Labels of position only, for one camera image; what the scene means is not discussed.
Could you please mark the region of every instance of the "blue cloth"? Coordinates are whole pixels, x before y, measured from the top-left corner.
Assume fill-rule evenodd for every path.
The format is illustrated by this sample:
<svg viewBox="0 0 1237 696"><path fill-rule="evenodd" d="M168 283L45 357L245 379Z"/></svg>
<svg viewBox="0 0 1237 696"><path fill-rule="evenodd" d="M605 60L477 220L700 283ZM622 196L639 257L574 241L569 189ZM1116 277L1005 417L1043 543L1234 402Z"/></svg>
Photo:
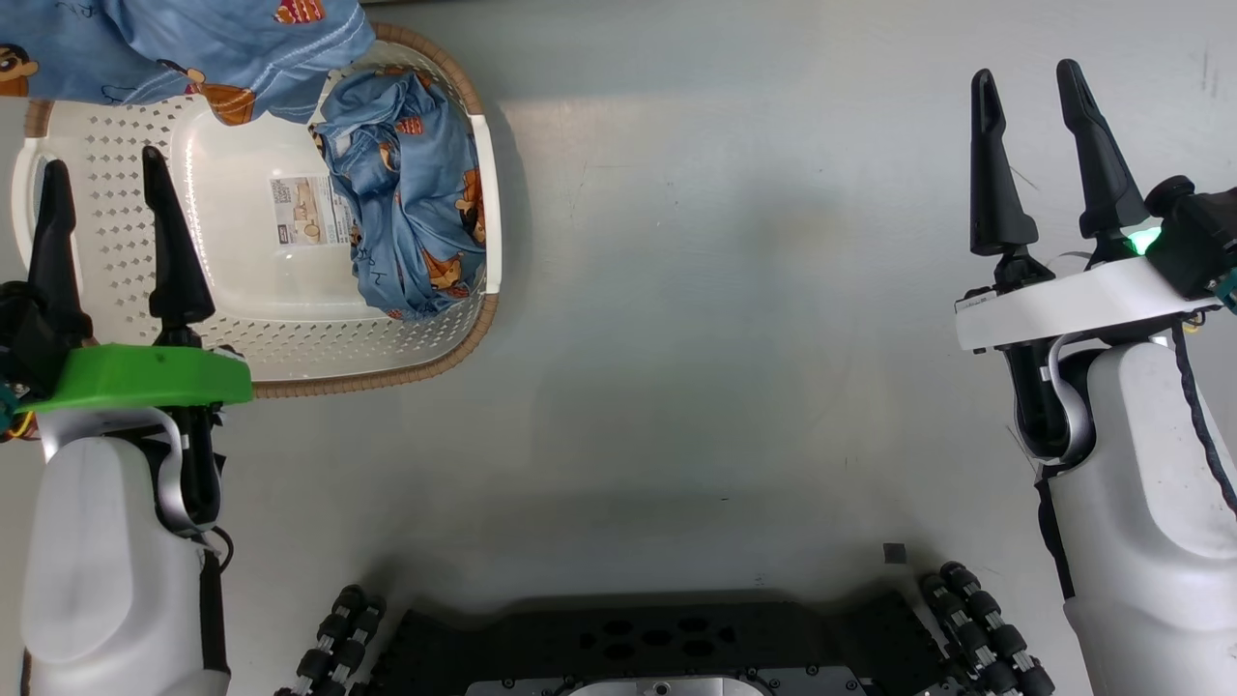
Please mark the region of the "blue cloth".
<svg viewBox="0 0 1237 696"><path fill-rule="evenodd" d="M225 124L308 122L374 30L357 0L6 0L0 95L151 104L200 94Z"/></svg>
<svg viewBox="0 0 1237 696"><path fill-rule="evenodd" d="M468 297L485 260L485 213L468 117L427 75L367 69L340 80L313 126L360 229L353 273L392 318Z"/></svg>

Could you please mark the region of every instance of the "basket rim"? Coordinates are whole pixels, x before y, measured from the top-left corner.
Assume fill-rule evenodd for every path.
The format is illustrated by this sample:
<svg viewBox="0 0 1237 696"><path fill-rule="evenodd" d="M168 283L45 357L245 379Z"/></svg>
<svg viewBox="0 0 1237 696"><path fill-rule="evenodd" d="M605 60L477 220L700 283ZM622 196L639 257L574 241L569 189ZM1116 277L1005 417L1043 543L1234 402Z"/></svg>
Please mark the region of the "basket rim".
<svg viewBox="0 0 1237 696"><path fill-rule="evenodd" d="M370 22L370 25L374 27L377 41L398 43L411 48L438 66L443 74L454 84L460 99L464 100L465 111L469 115L484 115L481 98L477 96L476 88L473 87L473 80L469 79L468 74L464 73L464 68L447 51L424 36L401 26L386 22ZM51 99L30 100L30 106L26 109L26 137L47 137L47 129L51 124L52 108L54 105L56 101ZM254 397L256 399L281 399L348 394L351 392L411 384L438 377L458 366L476 350L477 344L481 342L486 331L490 330L490 324L494 323L494 314L497 308L499 293L482 292L481 308L477 310L476 320L464 336L464 340L460 340L445 355L428 363L348 377L254 382Z"/></svg>

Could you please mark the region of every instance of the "cable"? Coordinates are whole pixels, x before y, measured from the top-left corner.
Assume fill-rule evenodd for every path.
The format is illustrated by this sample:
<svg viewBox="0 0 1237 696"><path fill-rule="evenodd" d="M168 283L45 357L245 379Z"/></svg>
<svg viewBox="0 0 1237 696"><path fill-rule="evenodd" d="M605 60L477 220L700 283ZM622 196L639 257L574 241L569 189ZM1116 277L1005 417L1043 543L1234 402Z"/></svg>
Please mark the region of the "cable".
<svg viewBox="0 0 1237 696"><path fill-rule="evenodd" d="M1181 328L1185 329L1186 333L1199 333L1199 329L1202 328L1202 324L1205 323L1207 323L1207 313L1195 312L1189 316L1185 316L1185 325Z"/></svg>
<svg viewBox="0 0 1237 696"><path fill-rule="evenodd" d="M1054 256L1053 261L1055 261L1056 258L1060 258L1061 256L1076 256L1079 258L1086 258L1087 261L1091 260L1091 252L1090 251L1064 251L1064 252L1058 253L1056 256Z"/></svg>
<svg viewBox="0 0 1237 696"><path fill-rule="evenodd" d="M35 423L35 412L26 412L17 418L17 422L9 427L9 430L4 431L5 436L10 440L16 440L25 436L30 431L30 425Z"/></svg>
<svg viewBox="0 0 1237 696"><path fill-rule="evenodd" d="M1185 352L1185 331L1180 321L1173 321L1173 346L1176 350L1176 370L1181 372L1181 392L1185 393L1185 403L1190 405L1190 422L1194 424L1194 433L1202 445L1202 454L1207 460L1207 469L1211 476L1220 485L1220 494L1225 499L1228 509L1237 516L1237 493L1233 493L1233 485L1225 473L1223 462L1216 451L1216 444L1207 433L1207 422L1202 415L1202 404L1199 401L1199 388L1194 382L1194 370L1190 368L1190 357Z"/></svg>
<svg viewBox="0 0 1237 696"><path fill-rule="evenodd" d="M223 575L223 572L228 570L228 565L231 564L231 556L236 551L236 546L234 546L231 543L231 535L224 532L223 529L215 527L212 528L210 532L214 532L216 535L219 535L219 539L223 539L224 545L228 546L228 555L224 556L224 562L219 564L219 574Z"/></svg>

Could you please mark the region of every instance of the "black cable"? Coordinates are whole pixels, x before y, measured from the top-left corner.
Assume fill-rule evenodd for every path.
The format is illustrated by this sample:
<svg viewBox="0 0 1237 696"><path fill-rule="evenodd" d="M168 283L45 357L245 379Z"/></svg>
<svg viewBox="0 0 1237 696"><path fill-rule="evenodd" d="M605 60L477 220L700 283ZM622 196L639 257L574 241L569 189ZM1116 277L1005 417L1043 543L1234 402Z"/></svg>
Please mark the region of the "black cable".
<svg viewBox="0 0 1237 696"><path fill-rule="evenodd" d="M1202 415L1202 404L1199 402L1199 388L1194 383L1194 370L1190 368L1190 357L1185 352L1185 331L1180 321L1173 321L1173 346L1176 350L1176 370L1181 372L1181 392L1185 393L1185 403L1190 405L1190 422L1194 424L1194 434L1202 444L1202 454L1207 460L1207 469L1211 476L1220 485L1220 494L1225 499L1228 509L1237 516L1237 493L1233 493L1233 485L1225 473L1223 462L1216 451L1216 444L1207 433L1207 422Z"/></svg>
<svg viewBox="0 0 1237 696"><path fill-rule="evenodd" d="M210 529L210 532L218 534L219 539L223 539L224 545L228 546L228 555L224 556L224 562L219 564L219 572L223 574L225 570L228 570L228 565L231 564L231 556L236 551L236 546L234 546L231 543L231 535L224 532L223 529L214 527Z"/></svg>

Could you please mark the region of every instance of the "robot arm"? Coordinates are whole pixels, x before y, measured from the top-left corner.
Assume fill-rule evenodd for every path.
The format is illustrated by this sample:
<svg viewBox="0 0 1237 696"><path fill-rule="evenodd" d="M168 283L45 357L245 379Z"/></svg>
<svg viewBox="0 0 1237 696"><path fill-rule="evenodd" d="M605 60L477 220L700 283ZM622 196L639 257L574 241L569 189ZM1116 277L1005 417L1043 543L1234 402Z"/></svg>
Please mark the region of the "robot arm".
<svg viewBox="0 0 1237 696"><path fill-rule="evenodd" d="M163 157L146 147L142 159L153 346L83 345L62 162L45 172L28 281L0 287L4 425L37 413L47 457L21 613L33 696L221 696L230 679L223 570L205 538L223 466L210 429L252 387L189 328L214 305Z"/></svg>
<svg viewBox="0 0 1237 696"><path fill-rule="evenodd" d="M1237 477L1185 354L1181 321L1235 309L1237 189L1184 177L1147 198L1077 63L1058 66L1096 240L1056 278L1028 251L992 74L972 83L971 251L999 255L991 287L956 305L959 341L1004 355L1027 449L1045 464L1040 527L1097 696L1232 694L1237 684ZM1131 240L1163 218L1145 255ZM1175 346L1152 336L1173 330ZM1089 339L1101 347L1074 351Z"/></svg>

